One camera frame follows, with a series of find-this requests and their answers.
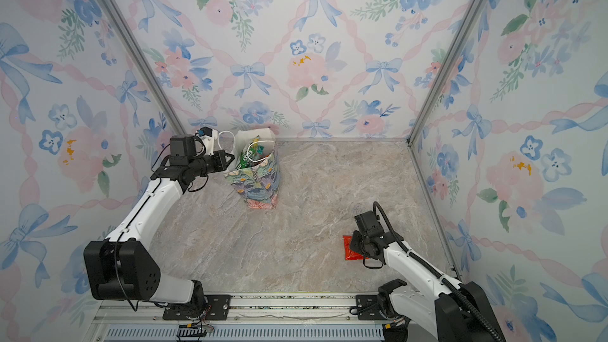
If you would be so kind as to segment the red snack packet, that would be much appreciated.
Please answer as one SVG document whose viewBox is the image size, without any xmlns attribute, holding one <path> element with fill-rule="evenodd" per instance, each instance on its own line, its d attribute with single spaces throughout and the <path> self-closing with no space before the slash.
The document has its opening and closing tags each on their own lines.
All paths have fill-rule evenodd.
<svg viewBox="0 0 608 342">
<path fill-rule="evenodd" d="M 345 235 L 343 237 L 345 261 L 363 261 L 365 257 L 351 249 L 351 242 L 352 236 Z"/>
</svg>

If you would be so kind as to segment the green snack packet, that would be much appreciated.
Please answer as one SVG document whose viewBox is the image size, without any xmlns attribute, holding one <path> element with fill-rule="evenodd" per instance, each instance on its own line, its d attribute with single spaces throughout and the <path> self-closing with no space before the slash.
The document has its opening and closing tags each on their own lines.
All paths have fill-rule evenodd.
<svg viewBox="0 0 608 342">
<path fill-rule="evenodd" d="M 252 168 L 266 159 L 265 152 L 266 141 L 256 136 L 251 139 L 243 148 L 241 156 L 238 160 L 238 169 Z"/>
</svg>

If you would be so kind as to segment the floral paper gift bag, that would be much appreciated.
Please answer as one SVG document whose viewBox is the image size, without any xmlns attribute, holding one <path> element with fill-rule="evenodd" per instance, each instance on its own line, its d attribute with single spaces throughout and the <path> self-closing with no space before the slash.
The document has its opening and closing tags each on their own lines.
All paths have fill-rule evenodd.
<svg viewBox="0 0 608 342">
<path fill-rule="evenodd" d="M 266 141 L 267 157 L 252 168 L 238 169 L 238 160 L 245 145 L 254 137 Z M 274 209 L 278 200 L 280 186 L 280 165 L 276 157 L 276 137 L 269 128 L 247 131 L 221 131 L 218 142 L 231 141 L 235 160 L 229 165 L 224 177 L 228 184 L 251 209 Z"/>
</svg>

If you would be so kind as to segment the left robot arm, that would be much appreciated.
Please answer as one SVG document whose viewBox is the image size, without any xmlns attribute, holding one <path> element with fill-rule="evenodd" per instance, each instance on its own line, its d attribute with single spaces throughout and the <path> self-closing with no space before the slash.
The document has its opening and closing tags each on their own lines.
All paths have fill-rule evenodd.
<svg viewBox="0 0 608 342">
<path fill-rule="evenodd" d="M 137 204 L 102 241 L 84 249 L 85 270 L 96 300 L 153 302 L 190 307 L 202 314 L 207 306 L 202 284 L 162 273 L 148 248 L 171 207 L 199 177 L 227 170 L 233 154 L 166 157 L 153 173 Z"/>
</svg>

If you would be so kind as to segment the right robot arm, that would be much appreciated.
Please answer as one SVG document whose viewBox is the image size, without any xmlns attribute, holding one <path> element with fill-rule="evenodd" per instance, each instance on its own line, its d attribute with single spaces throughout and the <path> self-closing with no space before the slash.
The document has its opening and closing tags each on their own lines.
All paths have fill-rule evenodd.
<svg viewBox="0 0 608 342">
<path fill-rule="evenodd" d="M 388 321 L 387 329 L 403 329 L 412 321 L 438 341 L 506 340 L 480 286 L 441 272 L 400 236 L 386 233 L 373 238 L 355 231 L 350 249 L 402 276 L 379 287 L 372 304 L 353 307 L 353 315 L 371 311 Z"/>
</svg>

